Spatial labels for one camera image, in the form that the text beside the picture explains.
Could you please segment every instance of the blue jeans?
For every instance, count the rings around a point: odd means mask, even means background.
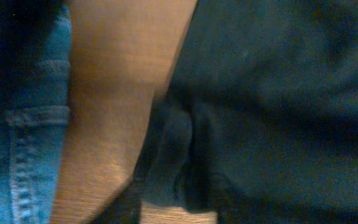
[[[70,110],[67,84],[71,26],[63,8],[40,60],[22,57],[12,73],[20,88],[0,116],[0,223],[48,223]]]

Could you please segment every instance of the jeans seam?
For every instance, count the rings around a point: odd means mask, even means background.
[[[69,117],[67,106],[40,106],[6,112],[6,121],[11,127],[66,125]]]
[[[13,221],[39,223],[34,178],[36,149],[24,128],[11,128],[10,173]]]
[[[43,80],[53,77],[58,79],[68,79],[71,65],[67,60],[49,59],[36,63],[23,63],[12,69],[12,73],[25,73],[27,79],[21,80],[28,82],[31,80]]]

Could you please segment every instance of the jeans pocket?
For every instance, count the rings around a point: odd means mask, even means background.
[[[69,115],[67,106],[6,112],[14,223],[48,223]]]

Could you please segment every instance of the wooden floor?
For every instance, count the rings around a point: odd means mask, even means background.
[[[196,0],[75,0],[68,127],[51,223],[81,223],[130,177]],[[215,223],[144,203],[142,223]]]

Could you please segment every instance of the black fabric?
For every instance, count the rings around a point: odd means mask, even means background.
[[[199,0],[134,177],[219,223],[358,223],[358,1]]]
[[[139,223],[141,189],[142,187],[139,186],[139,183],[136,181],[131,182],[112,203],[104,208],[104,212],[90,223]]]

